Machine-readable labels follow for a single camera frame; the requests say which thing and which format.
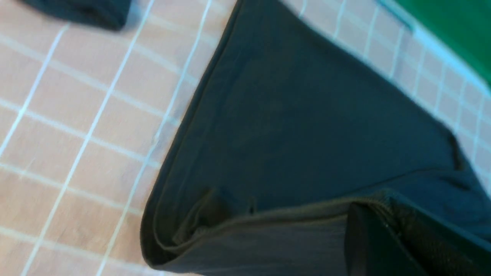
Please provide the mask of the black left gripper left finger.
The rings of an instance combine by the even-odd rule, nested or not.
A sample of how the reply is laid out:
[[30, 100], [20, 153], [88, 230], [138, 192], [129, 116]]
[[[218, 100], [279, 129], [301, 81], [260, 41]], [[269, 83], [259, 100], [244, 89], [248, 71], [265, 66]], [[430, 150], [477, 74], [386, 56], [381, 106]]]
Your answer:
[[345, 241], [349, 276], [426, 276], [391, 228], [370, 208], [351, 204]]

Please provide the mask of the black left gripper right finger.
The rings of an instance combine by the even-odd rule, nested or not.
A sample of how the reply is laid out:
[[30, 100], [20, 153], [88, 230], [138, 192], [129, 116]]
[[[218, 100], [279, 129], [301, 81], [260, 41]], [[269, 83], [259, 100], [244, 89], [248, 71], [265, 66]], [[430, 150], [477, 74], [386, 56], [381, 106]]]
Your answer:
[[489, 276], [490, 247], [397, 197], [388, 199], [396, 236], [426, 276]]

